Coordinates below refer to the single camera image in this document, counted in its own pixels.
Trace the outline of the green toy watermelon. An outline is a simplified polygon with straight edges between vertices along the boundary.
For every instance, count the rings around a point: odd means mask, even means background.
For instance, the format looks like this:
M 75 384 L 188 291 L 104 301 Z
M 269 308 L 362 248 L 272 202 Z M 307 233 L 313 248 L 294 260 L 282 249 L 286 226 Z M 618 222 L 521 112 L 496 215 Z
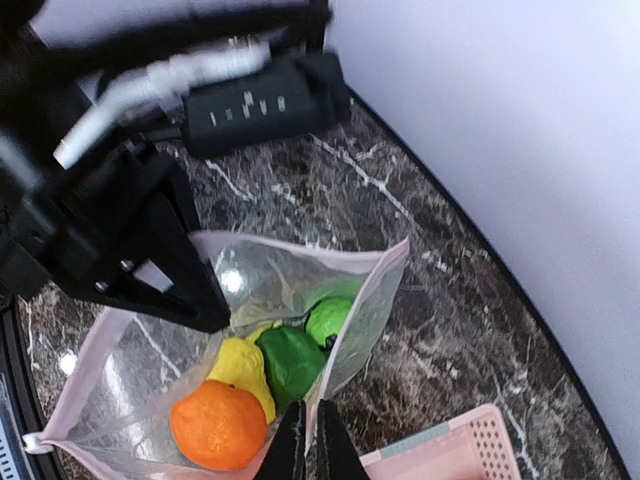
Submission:
M 331 350 L 343 328 L 353 300 L 333 297 L 321 300 L 309 313 L 305 332 L 324 351 Z

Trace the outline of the clear zip top bag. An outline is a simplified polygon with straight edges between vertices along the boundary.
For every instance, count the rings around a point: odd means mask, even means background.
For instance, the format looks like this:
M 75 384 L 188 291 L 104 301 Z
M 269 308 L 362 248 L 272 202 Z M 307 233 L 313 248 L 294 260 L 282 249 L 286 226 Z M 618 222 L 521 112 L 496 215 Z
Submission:
M 199 232 L 192 241 L 220 283 L 229 325 L 206 334 L 103 309 L 46 426 L 24 436 L 28 454 L 63 450 L 98 479 L 222 478 L 179 450 L 170 427 L 174 405 L 215 368 L 248 365 L 232 344 L 254 344 L 268 327 L 302 329 L 317 309 L 343 298 L 347 311 L 302 391 L 302 439 L 311 441 L 320 401 L 365 367 L 380 339 L 410 250 L 402 241 L 382 252 L 349 253 L 228 232 Z

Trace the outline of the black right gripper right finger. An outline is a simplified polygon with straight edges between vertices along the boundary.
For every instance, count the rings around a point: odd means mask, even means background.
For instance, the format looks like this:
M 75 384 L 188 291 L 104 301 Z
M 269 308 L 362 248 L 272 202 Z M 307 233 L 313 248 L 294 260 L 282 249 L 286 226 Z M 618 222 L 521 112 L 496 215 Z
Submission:
M 321 400 L 316 426 L 317 467 L 321 480 L 369 480 L 334 402 Z

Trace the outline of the yellow toy lemon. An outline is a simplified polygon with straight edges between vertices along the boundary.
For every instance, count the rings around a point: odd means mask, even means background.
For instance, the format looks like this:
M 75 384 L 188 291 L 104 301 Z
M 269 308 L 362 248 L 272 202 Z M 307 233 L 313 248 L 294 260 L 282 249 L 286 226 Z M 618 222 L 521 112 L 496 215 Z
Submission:
M 251 341 L 238 337 L 224 339 L 217 361 L 206 379 L 235 385 L 252 393 L 260 402 L 267 423 L 276 419 L 276 406 L 267 383 L 264 356 Z

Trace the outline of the pink plastic basket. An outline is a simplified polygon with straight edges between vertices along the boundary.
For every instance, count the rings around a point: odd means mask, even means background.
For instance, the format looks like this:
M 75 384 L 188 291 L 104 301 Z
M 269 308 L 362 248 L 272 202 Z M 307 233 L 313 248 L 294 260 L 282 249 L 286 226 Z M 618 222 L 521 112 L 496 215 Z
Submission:
M 500 410 L 481 405 L 360 457 L 372 479 L 519 479 Z

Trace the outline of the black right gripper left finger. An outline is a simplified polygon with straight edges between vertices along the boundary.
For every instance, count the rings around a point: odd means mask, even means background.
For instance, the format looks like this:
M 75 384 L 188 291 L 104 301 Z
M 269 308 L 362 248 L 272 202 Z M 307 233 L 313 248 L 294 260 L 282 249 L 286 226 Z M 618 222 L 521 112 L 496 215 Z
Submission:
M 306 403 L 292 402 L 284 414 L 254 480 L 306 478 Z

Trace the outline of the orange toy fruit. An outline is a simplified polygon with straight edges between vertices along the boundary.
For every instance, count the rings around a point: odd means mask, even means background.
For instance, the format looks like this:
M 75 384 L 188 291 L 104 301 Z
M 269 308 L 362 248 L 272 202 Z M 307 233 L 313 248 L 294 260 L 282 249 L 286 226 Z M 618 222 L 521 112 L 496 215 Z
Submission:
M 258 399 L 217 380 L 204 382 L 178 401 L 170 412 L 170 427 L 188 460 L 217 471 L 246 467 L 264 446 L 268 433 Z

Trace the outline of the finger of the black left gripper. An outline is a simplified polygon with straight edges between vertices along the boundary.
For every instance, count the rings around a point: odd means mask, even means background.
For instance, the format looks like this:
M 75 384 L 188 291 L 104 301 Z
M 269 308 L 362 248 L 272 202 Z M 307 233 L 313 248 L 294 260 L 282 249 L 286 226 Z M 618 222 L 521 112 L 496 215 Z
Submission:
M 171 169 L 149 203 L 149 259 L 172 283 L 161 295 L 158 316 L 195 330 L 223 330 L 230 309 L 208 260 L 189 234 L 200 228 L 186 173 Z
M 96 281 L 94 289 L 97 302 L 106 306 L 161 318 L 204 333 L 220 330 L 220 321 L 207 316 L 202 307 L 190 305 L 136 279 L 113 283 Z

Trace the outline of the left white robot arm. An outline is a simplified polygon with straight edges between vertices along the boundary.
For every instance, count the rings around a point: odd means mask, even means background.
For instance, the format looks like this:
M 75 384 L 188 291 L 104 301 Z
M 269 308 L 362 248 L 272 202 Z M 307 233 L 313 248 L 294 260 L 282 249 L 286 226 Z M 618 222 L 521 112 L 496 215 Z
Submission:
M 1 5 L 1 296 L 44 286 L 205 333 L 231 311 L 190 236 L 184 170 L 156 143 L 214 156 L 350 116 L 337 56 L 308 49 L 323 1 L 162 19 L 46 46 L 40 1 Z

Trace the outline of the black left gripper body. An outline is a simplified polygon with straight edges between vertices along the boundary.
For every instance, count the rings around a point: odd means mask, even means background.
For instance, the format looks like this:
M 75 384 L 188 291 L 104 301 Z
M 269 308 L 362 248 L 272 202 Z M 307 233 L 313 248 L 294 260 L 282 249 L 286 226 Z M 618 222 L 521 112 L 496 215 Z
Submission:
M 4 154 L 2 295 L 30 300 L 53 282 L 72 298 L 98 303 L 94 283 L 121 279 L 169 291 L 171 281 L 149 259 L 149 203 L 171 169 L 183 170 L 147 145 L 91 155 L 67 171 Z

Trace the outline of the green toy vegetable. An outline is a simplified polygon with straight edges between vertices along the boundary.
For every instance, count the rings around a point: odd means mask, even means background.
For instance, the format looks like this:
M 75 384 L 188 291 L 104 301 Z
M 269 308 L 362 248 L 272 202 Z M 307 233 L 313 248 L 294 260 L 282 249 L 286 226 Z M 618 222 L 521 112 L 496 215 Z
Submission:
M 325 367 L 326 355 L 311 336 L 290 326 L 265 330 L 256 344 L 264 357 L 276 412 L 283 414 L 311 389 Z

